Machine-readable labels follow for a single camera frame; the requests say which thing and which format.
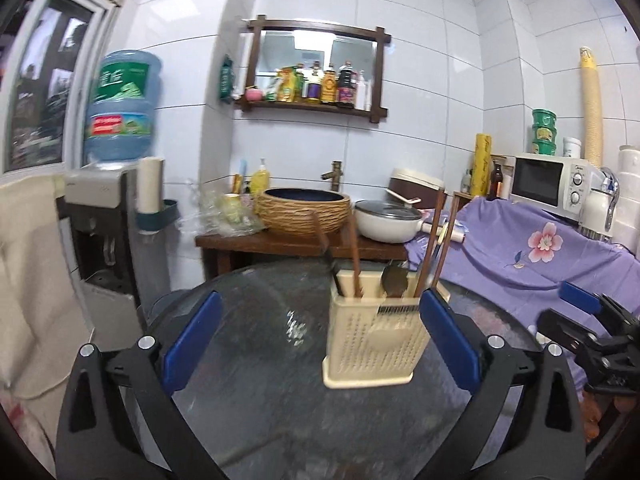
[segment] pink flower print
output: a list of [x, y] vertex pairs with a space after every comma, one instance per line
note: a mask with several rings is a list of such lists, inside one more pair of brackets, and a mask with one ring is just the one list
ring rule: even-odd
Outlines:
[[562, 247], [562, 237], [556, 235], [556, 225], [547, 222], [542, 232], [536, 231], [529, 237], [529, 247], [533, 250], [529, 253], [529, 260], [547, 263], [554, 259], [554, 251]]

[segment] white cooking pot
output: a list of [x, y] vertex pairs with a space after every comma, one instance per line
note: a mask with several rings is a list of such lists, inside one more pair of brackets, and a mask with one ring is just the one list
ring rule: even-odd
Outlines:
[[361, 200], [356, 202], [355, 214], [360, 233], [378, 242], [404, 244], [421, 231], [431, 231], [431, 225], [425, 223], [421, 213], [413, 207]]

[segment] metal screw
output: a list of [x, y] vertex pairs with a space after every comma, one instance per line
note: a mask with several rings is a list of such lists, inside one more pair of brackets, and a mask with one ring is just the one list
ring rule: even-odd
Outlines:
[[546, 347], [546, 349], [549, 350], [549, 353], [555, 357], [562, 355], [562, 348], [560, 348], [560, 346], [556, 343], [551, 343], [548, 347]]
[[80, 348], [80, 355], [82, 357], [89, 357], [92, 353], [94, 353], [94, 346], [93, 345], [82, 345]]
[[491, 335], [488, 337], [487, 342], [491, 348], [502, 348], [504, 346], [504, 339], [499, 335]]
[[143, 350], [149, 350], [155, 344], [156, 340], [150, 335], [145, 335], [138, 339], [138, 346]]

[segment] plastic bag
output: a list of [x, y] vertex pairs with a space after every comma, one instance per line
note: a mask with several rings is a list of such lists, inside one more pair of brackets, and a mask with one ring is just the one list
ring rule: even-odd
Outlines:
[[215, 234], [228, 238], [253, 235], [264, 229], [262, 221], [242, 203], [239, 195], [209, 191], [200, 199], [201, 211], [175, 222], [181, 233], [191, 236]]

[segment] wooden frame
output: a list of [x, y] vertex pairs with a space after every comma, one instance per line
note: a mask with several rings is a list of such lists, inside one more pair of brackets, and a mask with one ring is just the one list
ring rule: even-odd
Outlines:
[[255, 85], [255, 70], [260, 57], [260, 40], [264, 30], [314, 30], [317, 32], [332, 32], [338, 36], [356, 38], [358, 40], [372, 41], [376, 44], [376, 59], [373, 67], [373, 86], [371, 89], [371, 110], [356, 110], [355, 108], [340, 108], [331, 105], [315, 105], [311, 103], [284, 103], [280, 101], [254, 101], [250, 102], [245, 95], [240, 98], [242, 111], [249, 112], [252, 108], [291, 108], [293, 110], [313, 110], [334, 114], [368, 117], [371, 123], [379, 123], [386, 118], [388, 110], [380, 106], [382, 99], [382, 74], [384, 70], [385, 45], [391, 43], [391, 36], [385, 33], [385, 29], [377, 27], [376, 30], [366, 28], [348, 27], [333, 23], [304, 22], [299, 20], [267, 20], [266, 15], [260, 14], [255, 20], [247, 24], [247, 29], [253, 31], [249, 66], [247, 68], [245, 88]]

